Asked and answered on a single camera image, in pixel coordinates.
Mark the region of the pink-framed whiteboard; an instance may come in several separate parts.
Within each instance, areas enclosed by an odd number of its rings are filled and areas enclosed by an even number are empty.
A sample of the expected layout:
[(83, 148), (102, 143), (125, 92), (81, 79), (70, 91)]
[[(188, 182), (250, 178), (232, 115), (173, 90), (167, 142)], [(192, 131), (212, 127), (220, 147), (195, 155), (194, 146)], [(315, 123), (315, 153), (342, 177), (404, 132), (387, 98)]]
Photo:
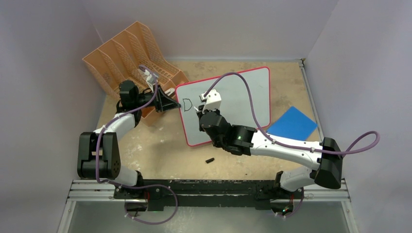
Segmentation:
[[(230, 75), (220, 80), (214, 89), (221, 95), (220, 112), (227, 122), (236, 125), (255, 126), (253, 116), (261, 127), (271, 123), (271, 75), (268, 67), (257, 67), (239, 72), (245, 80)], [(217, 77), (180, 84), (176, 97), (188, 146), (210, 142), (209, 136), (199, 130), (195, 109), (202, 105), (200, 94), (206, 92)]]

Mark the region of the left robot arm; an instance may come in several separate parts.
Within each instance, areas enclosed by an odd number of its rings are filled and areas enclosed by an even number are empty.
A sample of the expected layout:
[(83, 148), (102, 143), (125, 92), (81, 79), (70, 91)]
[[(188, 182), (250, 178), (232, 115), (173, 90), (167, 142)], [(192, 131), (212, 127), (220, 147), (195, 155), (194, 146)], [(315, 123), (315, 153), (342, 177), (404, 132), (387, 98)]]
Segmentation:
[(156, 84), (139, 91), (133, 81), (126, 80), (120, 83), (119, 89), (120, 100), (112, 120), (80, 135), (77, 173), (82, 179), (124, 186), (128, 195), (138, 199), (145, 192), (143, 178), (139, 171), (121, 164), (119, 141), (139, 124), (143, 109), (153, 107), (157, 112), (165, 112), (181, 105)]

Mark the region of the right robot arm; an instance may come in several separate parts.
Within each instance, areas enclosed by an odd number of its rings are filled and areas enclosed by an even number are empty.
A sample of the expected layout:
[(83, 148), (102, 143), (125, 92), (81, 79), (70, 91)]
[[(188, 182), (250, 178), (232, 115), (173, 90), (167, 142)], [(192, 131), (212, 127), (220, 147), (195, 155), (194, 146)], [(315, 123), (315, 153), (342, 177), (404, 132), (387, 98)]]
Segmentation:
[(232, 125), (220, 111), (198, 110), (199, 130), (205, 132), (214, 147), (233, 155), (269, 156), (300, 164), (299, 168), (279, 172), (273, 192), (283, 198), (308, 185), (339, 189), (342, 183), (343, 159), (335, 155), (338, 146), (333, 139), (306, 142), (273, 135), (243, 125)]

